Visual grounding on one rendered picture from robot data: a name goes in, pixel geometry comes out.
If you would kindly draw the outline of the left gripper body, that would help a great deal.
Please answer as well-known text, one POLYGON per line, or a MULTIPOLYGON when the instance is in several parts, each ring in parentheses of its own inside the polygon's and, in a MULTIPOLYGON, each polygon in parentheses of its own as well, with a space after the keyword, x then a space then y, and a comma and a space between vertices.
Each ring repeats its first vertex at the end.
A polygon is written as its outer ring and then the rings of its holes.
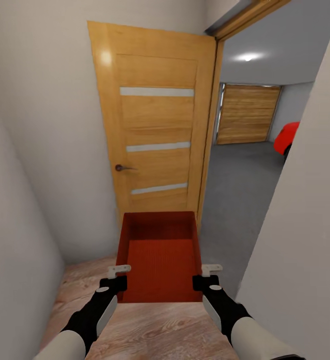
POLYGON ((99 281, 99 286, 107 285, 107 284, 114 284, 117 287, 117 292, 126 291, 128 289, 127 285, 127 275, 118 276, 113 279, 102 278, 99 281))

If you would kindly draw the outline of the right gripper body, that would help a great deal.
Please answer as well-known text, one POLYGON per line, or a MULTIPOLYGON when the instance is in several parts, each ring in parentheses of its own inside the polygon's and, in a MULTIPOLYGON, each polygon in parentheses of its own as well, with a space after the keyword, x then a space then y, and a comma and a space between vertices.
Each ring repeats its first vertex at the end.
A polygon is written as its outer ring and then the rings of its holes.
POLYGON ((202 275, 193 276, 193 289, 194 291, 202 291, 203 292, 203 285, 206 282, 216 282, 219 284, 219 276, 218 275, 211 275, 210 277, 203 277, 202 275))

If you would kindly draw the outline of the storage box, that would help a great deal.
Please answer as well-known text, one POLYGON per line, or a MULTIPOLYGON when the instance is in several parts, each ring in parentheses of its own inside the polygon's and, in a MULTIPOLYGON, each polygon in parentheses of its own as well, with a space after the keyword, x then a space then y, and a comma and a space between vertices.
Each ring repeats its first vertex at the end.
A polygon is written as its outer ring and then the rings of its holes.
POLYGON ((203 302, 193 276, 202 275, 194 211, 125 212, 116 266, 131 265, 117 303, 203 302))

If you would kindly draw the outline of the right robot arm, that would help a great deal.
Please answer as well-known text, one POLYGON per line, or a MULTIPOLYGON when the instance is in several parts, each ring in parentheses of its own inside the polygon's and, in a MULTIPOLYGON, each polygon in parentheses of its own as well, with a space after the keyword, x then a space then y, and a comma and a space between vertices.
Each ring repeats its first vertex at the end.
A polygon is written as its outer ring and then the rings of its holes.
POLYGON ((194 291, 202 291, 207 313, 226 335, 239 360, 306 360, 298 350, 258 323, 243 304, 236 303, 219 284, 220 264, 203 264, 202 275, 193 276, 194 291))

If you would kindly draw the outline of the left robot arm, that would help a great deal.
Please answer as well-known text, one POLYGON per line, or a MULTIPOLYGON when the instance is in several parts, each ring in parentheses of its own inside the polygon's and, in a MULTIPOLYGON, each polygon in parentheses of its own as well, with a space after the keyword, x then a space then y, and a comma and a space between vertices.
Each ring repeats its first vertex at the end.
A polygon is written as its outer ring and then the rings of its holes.
POLYGON ((84 360, 112 317, 118 304, 118 292, 126 291, 130 264, 109 267, 108 278, 99 281, 99 288, 80 311, 76 311, 50 343, 32 360, 84 360))

